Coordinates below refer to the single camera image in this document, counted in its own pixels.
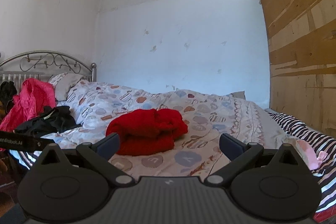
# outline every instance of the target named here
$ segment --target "bed post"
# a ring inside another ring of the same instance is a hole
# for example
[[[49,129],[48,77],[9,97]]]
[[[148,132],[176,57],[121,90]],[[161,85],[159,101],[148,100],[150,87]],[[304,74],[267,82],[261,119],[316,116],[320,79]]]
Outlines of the bed post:
[[[92,69],[92,82],[97,82],[97,64],[92,63],[91,69]]]

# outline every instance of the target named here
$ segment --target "ribbed gray surface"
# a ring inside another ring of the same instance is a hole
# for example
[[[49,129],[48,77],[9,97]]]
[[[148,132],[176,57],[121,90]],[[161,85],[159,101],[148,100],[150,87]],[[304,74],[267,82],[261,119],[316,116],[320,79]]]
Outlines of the ribbed gray surface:
[[[29,220],[27,224],[39,222]],[[239,211],[225,191],[199,183],[197,177],[144,177],[131,188],[118,189],[97,214],[80,224],[257,224]],[[297,222],[315,223],[313,220]]]

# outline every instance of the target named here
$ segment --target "round silver pin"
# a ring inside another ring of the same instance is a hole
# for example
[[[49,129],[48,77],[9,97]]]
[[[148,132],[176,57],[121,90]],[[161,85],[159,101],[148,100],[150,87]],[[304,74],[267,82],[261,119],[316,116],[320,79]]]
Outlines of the round silver pin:
[[[212,176],[207,177],[207,181],[211,184],[219,184],[223,182],[223,180],[224,179],[218,175],[212,175]]]
[[[132,182],[132,178],[130,176],[123,175],[123,176],[116,177],[115,181],[120,184],[128,184]]]

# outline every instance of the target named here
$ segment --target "pink fabric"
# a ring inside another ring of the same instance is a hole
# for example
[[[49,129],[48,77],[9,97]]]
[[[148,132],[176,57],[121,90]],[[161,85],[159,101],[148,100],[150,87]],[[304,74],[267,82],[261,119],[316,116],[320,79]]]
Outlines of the pink fabric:
[[[315,151],[309,143],[304,140],[298,140],[297,142],[308,158],[309,170],[316,170],[320,168],[322,161],[327,156],[327,153],[324,151],[320,151],[318,157],[316,158]]]
[[[44,106],[56,106],[53,86],[34,78],[23,82],[20,94],[14,95],[13,101],[13,108],[1,122],[2,131],[13,132],[18,125],[43,112]]]

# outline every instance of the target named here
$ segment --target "wall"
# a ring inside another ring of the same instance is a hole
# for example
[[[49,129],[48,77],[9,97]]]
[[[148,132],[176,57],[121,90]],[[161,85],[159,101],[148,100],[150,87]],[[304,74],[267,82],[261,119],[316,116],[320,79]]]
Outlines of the wall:
[[[261,0],[271,108],[336,136],[336,0]]]
[[[99,3],[0,0],[1,60],[29,50],[54,50],[92,62]]]
[[[269,59],[259,0],[102,0],[98,79],[153,93],[175,88],[269,106]]]

